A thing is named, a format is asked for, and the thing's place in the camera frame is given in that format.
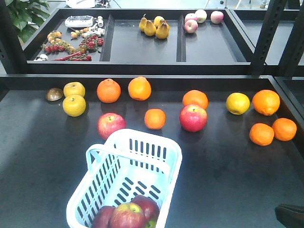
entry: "orange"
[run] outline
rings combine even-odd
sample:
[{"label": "orange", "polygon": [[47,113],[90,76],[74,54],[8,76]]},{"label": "orange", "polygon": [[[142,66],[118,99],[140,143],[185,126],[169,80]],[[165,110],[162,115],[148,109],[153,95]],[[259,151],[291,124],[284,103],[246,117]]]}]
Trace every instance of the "orange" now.
[{"label": "orange", "polygon": [[257,92],[252,98],[254,109],[263,115],[272,115],[280,106],[280,96],[268,89]]},{"label": "orange", "polygon": [[128,91],[131,98],[137,101],[147,100],[151,95],[151,85],[143,76],[133,78],[129,85]]},{"label": "orange", "polygon": [[265,123],[256,123],[250,129],[250,140],[260,146],[267,146],[272,143],[274,139],[274,130],[271,126]]},{"label": "orange", "polygon": [[144,115],[144,123],[149,129],[159,130],[166,124],[166,113],[159,108],[149,109]]},{"label": "orange", "polygon": [[117,101],[121,92],[119,84],[110,78],[101,81],[97,87],[97,96],[104,103]]},{"label": "orange", "polygon": [[279,118],[272,124],[272,129],[275,132],[276,139],[289,141],[294,138],[297,127],[294,121],[287,118]]},{"label": "orange", "polygon": [[203,109],[207,109],[209,100],[203,92],[199,90],[190,90],[188,91],[184,97],[182,98],[182,103],[184,106],[186,105],[198,105]]}]

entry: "plastic basket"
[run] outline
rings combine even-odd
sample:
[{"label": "plastic basket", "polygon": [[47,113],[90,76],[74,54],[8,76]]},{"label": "plastic basket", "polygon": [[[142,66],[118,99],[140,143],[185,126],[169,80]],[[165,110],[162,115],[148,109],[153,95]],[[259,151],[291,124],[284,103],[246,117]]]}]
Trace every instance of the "plastic basket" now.
[{"label": "plastic basket", "polygon": [[104,145],[86,151],[88,171],[67,204],[68,225],[91,227],[102,206],[142,194],[160,207],[156,228],[163,228],[181,160],[181,148],[171,139],[131,129],[114,132]]}]

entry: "pear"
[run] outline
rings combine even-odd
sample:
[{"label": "pear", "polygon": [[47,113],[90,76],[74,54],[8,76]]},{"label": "pear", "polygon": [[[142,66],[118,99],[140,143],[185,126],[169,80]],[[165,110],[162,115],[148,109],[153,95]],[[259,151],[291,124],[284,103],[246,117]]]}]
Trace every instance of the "pear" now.
[{"label": "pear", "polygon": [[169,36],[169,25],[162,23],[156,30],[156,37],[158,39],[166,39]]},{"label": "pear", "polygon": [[146,27],[147,24],[147,18],[145,18],[146,14],[143,15],[141,22],[139,22],[139,29],[144,32],[144,28]]},{"label": "pear", "polygon": [[166,23],[168,25],[169,30],[170,30],[170,25],[168,24],[168,22],[166,22],[165,19],[161,19],[159,24],[161,25],[163,23]]},{"label": "pear", "polygon": [[153,25],[153,22],[150,20],[147,20],[146,27],[144,28],[144,33],[147,36],[151,37],[151,36],[155,35],[155,32],[156,32],[156,27]]},{"label": "pear", "polygon": [[164,19],[162,16],[156,16],[155,18],[154,18],[154,26],[156,27],[156,28],[158,28],[158,25],[160,25],[160,20],[161,19]]}]

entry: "red chili pepper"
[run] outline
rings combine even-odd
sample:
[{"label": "red chili pepper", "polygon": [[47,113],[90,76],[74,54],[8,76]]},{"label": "red chili pepper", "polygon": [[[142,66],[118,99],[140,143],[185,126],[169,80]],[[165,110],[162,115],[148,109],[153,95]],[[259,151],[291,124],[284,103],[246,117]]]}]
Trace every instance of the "red chili pepper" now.
[{"label": "red chili pepper", "polygon": [[71,55],[68,55],[68,56],[65,56],[65,57],[62,57],[62,58],[56,58],[53,61],[66,61],[66,60],[68,60],[71,57],[80,56],[80,55],[81,55],[80,52],[75,52],[75,53],[73,53]]}]

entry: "black object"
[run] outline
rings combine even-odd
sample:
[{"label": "black object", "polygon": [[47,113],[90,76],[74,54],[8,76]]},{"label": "black object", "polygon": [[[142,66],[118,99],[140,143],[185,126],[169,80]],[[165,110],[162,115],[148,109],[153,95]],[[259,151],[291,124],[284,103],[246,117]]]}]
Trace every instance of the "black object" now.
[{"label": "black object", "polygon": [[304,227],[304,207],[280,204],[275,208],[275,215],[279,222],[287,228]]},{"label": "black object", "polygon": [[286,0],[271,0],[250,64],[250,74],[259,76],[265,69],[265,60],[284,11]]},{"label": "black object", "polygon": [[8,74],[27,71],[27,61],[4,0],[0,0],[0,60]]},{"label": "black object", "polygon": [[282,53],[278,65],[278,76],[294,76],[300,59],[303,55],[303,45],[304,45],[304,6],[296,17],[293,29],[290,33],[288,41],[286,43],[285,49]]}]

